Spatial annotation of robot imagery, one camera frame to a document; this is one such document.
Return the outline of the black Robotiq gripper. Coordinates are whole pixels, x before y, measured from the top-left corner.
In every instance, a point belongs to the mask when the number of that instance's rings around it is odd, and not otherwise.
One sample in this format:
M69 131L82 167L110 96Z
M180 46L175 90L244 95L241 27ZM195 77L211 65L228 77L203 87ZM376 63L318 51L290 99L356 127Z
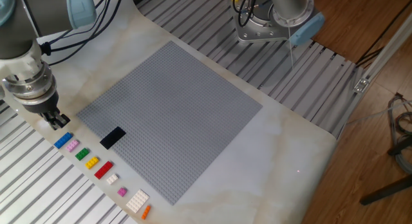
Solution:
M53 130L57 130L70 122L70 119L65 114L60 113L57 107L58 101L59 94L56 91L53 93L47 92L39 98L26 101L23 107L31 113L40 114Z

